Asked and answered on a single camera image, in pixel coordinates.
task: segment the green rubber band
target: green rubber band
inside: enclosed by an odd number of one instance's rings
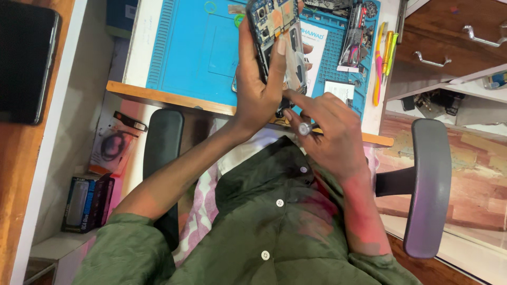
[[[245,14],[238,14],[236,17],[234,17],[234,25],[236,28],[239,28],[239,24],[241,24],[241,21],[243,21],[243,18],[245,17]]]
[[[208,5],[208,4],[213,4],[214,9],[213,10],[206,10],[206,5]],[[204,11],[208,14],[214,14],[216,12],[216,4],[211,1],[204,3]]]

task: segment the black phone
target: black phone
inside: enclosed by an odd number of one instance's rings
[[[285,87],[306,94],[306,67],[297,0],[250,0],[246,5],[250,32],[258,53],[259,71],[268,80],[269,59],[277,38],[287,41]],[[276,117],[294,104],[283,98]]]
[[[51,9],[0,0],[0,121],[40,121],[59,18]]]

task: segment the black office chair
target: black office chair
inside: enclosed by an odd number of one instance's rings
[[[160,109],[150,119],[143,162],[143,179],[179,155],[184,118],[178,111]],[[449,204],[451,151],[447,129],[439,121],[418,119],[412,123],[415,165],[378,173],[377,197],[411,194],[403,247],[414,258],[438,253]],[[175,205],[155,222],[169,248],[178,247],[178,208]]]

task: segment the man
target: man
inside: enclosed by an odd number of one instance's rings
[[[312,99],[282,91],[286,44],[275,43],[265,85],[248,23],[241,23],[236,115],[125,197],[98,231],[74,284],[420,284],[392,256],[359,117],[330,93]],[[153,221],[263,128],[282,95],[303,110],[283,113],[309,157],[282,137],[224,174],[212,230],[176,269]],[[299,135],[310,118],[322,136]]]

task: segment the adhesive tube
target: adhesive tube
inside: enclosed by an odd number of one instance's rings
[[[338,62],[337,71],[359,72],[359,57],[361,44],[363,42],[363,28],[365,27],[366,7],[363,0],[357,0],[352,6],[345,44],[342,49],[342,56]]]

